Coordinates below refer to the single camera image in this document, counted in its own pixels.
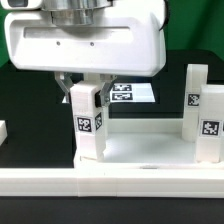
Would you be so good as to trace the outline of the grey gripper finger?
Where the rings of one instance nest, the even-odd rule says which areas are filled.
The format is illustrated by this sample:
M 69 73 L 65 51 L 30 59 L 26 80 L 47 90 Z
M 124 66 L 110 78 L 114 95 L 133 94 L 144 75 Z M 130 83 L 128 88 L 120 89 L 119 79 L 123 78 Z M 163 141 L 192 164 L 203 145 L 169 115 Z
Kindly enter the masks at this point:
M 110 91 L 115 83 L 117 76 L 110 74 L 100 75 L 100 90 L 95 94 L 95 106 L 107 107 L 110 104 Z
M 73 87 L 71 73 L 68 72 L 55 72 L 54 77 L 59 87 L 65 94 L 65 102 L 70 102 L 70 89 Z

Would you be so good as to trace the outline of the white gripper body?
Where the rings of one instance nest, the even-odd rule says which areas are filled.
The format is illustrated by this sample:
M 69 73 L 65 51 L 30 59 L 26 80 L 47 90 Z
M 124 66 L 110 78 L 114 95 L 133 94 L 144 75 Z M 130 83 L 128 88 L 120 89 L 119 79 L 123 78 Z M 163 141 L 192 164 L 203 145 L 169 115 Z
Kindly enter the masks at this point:
M 19 69 L 153 76 L 166 62 L 166 0 L 4 0 Z

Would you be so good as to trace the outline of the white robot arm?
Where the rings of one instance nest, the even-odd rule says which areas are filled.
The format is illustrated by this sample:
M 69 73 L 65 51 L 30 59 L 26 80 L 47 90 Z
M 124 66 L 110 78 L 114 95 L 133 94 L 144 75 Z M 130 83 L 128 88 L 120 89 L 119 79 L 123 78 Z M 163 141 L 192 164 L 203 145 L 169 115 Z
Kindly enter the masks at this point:
M 66 96 L 70 73 L 99 74 L 101 105 L 116 76 L 156 75 L 166 63 L 168 0 L 0 0 L 18 69 L 52 71 Z

